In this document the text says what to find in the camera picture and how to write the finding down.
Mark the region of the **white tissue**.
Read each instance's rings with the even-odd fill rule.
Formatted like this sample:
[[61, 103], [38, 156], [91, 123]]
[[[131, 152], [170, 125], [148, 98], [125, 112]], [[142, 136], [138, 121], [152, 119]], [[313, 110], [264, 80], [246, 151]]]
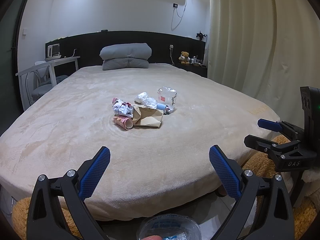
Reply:
[[157, 101], [156, 99], [149, 97], [146, 92], [142, 92], [138, 94], [135, 98], [135, 103], [139, 105], [143, 105], [144, 107], [148, 107], [150, 109], [157, 108]]

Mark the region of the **printed paper wad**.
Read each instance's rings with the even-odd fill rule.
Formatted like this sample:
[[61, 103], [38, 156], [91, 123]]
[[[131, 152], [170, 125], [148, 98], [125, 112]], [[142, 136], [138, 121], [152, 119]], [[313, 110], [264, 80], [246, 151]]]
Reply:
[[113, 98], [112, 109], [115, 115], [124, 116], [127, 118], [133, 118], [134, 107], [119, 98]]

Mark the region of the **clear plastic trash bin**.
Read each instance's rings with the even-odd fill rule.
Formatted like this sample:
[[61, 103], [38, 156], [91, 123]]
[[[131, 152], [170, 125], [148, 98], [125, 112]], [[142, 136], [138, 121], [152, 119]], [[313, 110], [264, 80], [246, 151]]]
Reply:
[[162, 239], [202, 239], [200, 227], [193, 219], [172, 213], [150, 218], [137, 231], [137, 239], [153, 235]]

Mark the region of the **brown fluffy slippers rug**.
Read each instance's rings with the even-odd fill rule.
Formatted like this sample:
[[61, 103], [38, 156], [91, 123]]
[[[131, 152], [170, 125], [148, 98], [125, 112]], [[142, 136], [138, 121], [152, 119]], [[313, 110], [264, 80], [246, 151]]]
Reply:
[[[240, 232], [257, 196], [262, 210], [247, 235], [248, 239], [293, 239], [292, 209], [302, 196], [304, 171], [319, 164], [319, 136], [304, 131], [284, 132], [285, 144], [276, 144], [248, 135], [247, 147], [267, 154], [276, 167], [272, 178], [256, 176], [229, 159], [219, 146], [209, 150], [210, 163], [235, 206], [214, 239], [239, 239]], [[102, 147], [78, 170], [69, 170], [60, 178], [40, 175], [29, 199], [16, 203], [12, 210], [14, 224], [27, 239], [107, 239], [85, 205], [111, 159]]]

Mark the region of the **black nightstand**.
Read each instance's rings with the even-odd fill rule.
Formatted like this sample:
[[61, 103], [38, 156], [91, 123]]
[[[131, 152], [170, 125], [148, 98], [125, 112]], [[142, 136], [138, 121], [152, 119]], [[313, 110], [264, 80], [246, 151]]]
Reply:
[[175, 65], [175, 67], [177, 67], [179, 69], [183, 69], [188, 72], [192, 72], [192, 73], [197, 74], [201, 77], [207, 78], [208, 69], [206, 66], [203, 66], [203, 65], [194, 66], [193, 64], [180, 64], [180, 63], [178, 63]]

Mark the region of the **beige plush bed blanket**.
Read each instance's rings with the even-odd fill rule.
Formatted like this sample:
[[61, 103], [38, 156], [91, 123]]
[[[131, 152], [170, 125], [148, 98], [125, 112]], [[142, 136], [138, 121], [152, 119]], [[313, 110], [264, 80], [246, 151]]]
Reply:
[[[160, 128], [124, 130], [112, 100], [132, 103], [162, 87], [177, 91]], [[1, 136], [1, 184], [17, 200], [39, 175], [63, 176], [106, 146], [110, 164], [86, 205], [97, 220], [151, 217], [214, 191], [220, 181], [208, 157], [218, 145], [238, 163], [251, 150], [244, 138], [269, 139], [259, 119], [279, 120], [266, 104], [168, 64], [146, 69], [84, 67], [29, 107]]]

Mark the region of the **brown teddy bear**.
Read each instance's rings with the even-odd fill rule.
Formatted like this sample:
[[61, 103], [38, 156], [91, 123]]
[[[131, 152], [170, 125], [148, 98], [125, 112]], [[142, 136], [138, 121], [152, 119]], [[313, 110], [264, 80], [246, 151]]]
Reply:
[[190, 64], [189, 53], [186, 51], [182, 51], [178, 60], [179, 60], [180, 64], [189, 65]]

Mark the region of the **pink rolled wrapper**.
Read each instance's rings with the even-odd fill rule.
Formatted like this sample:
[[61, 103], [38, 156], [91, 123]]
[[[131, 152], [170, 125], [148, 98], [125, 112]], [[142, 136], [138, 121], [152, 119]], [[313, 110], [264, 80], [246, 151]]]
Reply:
[[122, 129], [129, 130], [133, 128], [133, 121], [131, 118], [125, 116], [114, 116], [113, 122]]

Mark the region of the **brown crumpled paper bag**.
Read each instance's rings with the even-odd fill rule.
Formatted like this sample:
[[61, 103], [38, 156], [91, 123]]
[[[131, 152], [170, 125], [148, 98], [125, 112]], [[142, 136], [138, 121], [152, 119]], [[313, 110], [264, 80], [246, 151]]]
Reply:
[[134, 106], [132, 122], [134, 126], [160, 128], [163, 111], [144, 106]]

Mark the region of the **black headboard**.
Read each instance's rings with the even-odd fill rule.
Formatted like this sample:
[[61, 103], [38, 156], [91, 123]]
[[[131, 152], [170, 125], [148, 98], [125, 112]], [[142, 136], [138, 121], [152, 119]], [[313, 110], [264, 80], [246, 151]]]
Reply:
[[[100, 31], [60, 38], [45, 44], [58, 44], [62, 57], [78, 56], [79, 67], [101, 65], [110, 58], [119, 58], [125, 49], [133, 49], [130, 57], [146, 59], [149, 63], [178, 64], [181, 52], [189, 57], [204, 58], [205, 42], [189, 37], [163, 34], [149, 31]], [[112, 49], [112, 55], [102, 52], [104, 48]]]

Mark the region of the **white metal chair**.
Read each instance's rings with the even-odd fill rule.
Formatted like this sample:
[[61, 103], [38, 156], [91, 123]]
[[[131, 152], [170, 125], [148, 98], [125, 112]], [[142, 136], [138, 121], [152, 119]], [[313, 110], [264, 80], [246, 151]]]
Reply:
[[[29, 78], [31, 77], [33, 82], [33, 88], [30, 90]], [[49, 76], [49, 65], [46, 64], [44, 67], [37, 70], [28, 72], [25, 76], [25, 92], [29, 105], [31, 106], [39, 98], [52, 89], [52, 82]]]

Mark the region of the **grey folded duvet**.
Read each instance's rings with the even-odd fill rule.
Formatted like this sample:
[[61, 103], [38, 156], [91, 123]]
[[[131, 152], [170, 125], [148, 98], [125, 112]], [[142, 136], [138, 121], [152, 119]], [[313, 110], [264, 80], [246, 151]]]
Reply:
[[152, 55], [152, 49], [147, 43], [126, 43], [106, 46], [100, 51], [103, 60], [134, 58], [148, 60]]

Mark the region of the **white desk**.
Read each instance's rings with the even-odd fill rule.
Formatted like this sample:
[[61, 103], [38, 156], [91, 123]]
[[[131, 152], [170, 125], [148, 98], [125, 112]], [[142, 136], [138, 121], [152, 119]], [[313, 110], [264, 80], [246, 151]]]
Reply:
[[[16, 76], [18, 76], [23, 110], [25, 111], [41, 96], [65, 79], [65, 76], [59, 76], [58, 81], [56, 80], [54, 67], [65, 63], [75, 62], [75, 68], [78, 70], [78, 58], [80, 57], [74, 56], [53, 59], [50, 61], [39, 61], [35, 62], [35, 66], [18, 72]], [[32, 92], [29, 89], [29, 74], [34, 75], [33, 86], [37, 86]]]

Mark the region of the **grey pillow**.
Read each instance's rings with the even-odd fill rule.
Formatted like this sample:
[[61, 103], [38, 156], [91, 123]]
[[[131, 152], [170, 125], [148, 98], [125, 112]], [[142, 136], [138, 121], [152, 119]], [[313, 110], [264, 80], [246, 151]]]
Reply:
[[103, 70], [115, 70], [123, 68], [148, 68], [149, 63], [147, 60], [134, 59], [134, 58], [121, 58], [104, 60]]

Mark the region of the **white small appliance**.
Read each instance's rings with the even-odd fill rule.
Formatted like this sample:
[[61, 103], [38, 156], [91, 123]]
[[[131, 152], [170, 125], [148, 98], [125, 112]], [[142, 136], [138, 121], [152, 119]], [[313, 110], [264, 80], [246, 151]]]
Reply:
[[58, 43], [49, 45], [47, 48], [47, 57], [45, 58], [45, 60], [48, 62], [60, 58], [60, 45]]

